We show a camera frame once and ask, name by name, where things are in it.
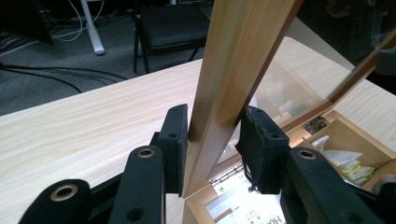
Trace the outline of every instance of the brass grommet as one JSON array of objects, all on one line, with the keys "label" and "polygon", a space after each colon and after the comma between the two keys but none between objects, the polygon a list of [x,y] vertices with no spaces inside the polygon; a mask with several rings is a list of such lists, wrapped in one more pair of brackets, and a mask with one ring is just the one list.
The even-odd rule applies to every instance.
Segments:
[{"label": "brass grommet", "polygon": [[298,155],[307,160],[314,160],[317,158],[317,155],[315,155],[314,153],[304,150],[299,151]]},{"label": "brass grommet", "polygon": [[53,191],[50,195],[50,199],[54,202],[62,202],[73,197],[77,193],[77,190],[77,185],[66,184]]},{"label": "brass grommet", "polygon": [[154,154],[155,154],[154,150],[150,148],[144,148],[139,152],[137,152],[137,156],[143,159],[152,157]]}]

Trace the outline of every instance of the metal hinge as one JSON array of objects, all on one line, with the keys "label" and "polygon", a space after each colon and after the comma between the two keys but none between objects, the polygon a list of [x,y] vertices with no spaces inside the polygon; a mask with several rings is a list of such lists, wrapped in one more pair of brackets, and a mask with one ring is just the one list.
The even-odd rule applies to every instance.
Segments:
[{"label": "metal hinge", "polygon": [[309,133],[314,134],[326,126],[327,124],[325,123],[325,119],[322,116],[318,116],[305,124],[304,129],[306,129]]},{"label": "metal hinge", "polygon": [[216,193],[220,196],[234,187],[236,182],[242,182],[246,179],[243,171],[244,165],[243,163],[239,163],[222,175],[214,178],[210,183]]}]

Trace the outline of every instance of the wooden board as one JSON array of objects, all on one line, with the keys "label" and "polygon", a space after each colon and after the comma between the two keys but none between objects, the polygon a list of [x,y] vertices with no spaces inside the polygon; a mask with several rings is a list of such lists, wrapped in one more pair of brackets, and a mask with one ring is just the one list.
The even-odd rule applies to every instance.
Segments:
[{"label": "wooden board", "polygon": [[215,1],[189,129],[183,197],[207,185],[302,1]]}]

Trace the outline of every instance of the open wooden box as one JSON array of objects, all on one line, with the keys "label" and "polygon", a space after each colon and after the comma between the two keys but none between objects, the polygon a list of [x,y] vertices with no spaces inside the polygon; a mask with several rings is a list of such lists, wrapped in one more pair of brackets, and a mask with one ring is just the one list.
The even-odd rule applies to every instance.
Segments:
[{"label": "open wooden box", "polygon": [[[326,132],[339,139],[331,143],[337,149],[357,144],[363,162],[375,167],[364,189],[386,173],[395,174],[394,151],[338,113],[329,113],[374,71],[376,52],[349,72],[297,41],[283,38],[301,3],[215,1],[189,129],[183,223],[215,223],[206,206],[219,195],[210,181],[241,160],[232,152],[225,159],[221,156],[224,148],[233,151],[235,128],[248,104],[267,111],[290,137],[292,147],[312,147],[312,141]],[[378,49],[396,46],[395,36],[393,30]],[[326,128],[315,134],[303,129],[308,121],[325,114]]]}]

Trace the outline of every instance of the chair seat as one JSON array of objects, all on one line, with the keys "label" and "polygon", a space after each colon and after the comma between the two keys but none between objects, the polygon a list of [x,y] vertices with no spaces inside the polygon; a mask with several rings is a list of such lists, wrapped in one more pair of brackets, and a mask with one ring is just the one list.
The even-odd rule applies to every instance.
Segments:
[{"label": "chair seat", "polygon": [[187,4],[142,8],[141,22],[154,48],[205,40],[210,23],[197,7]]}]

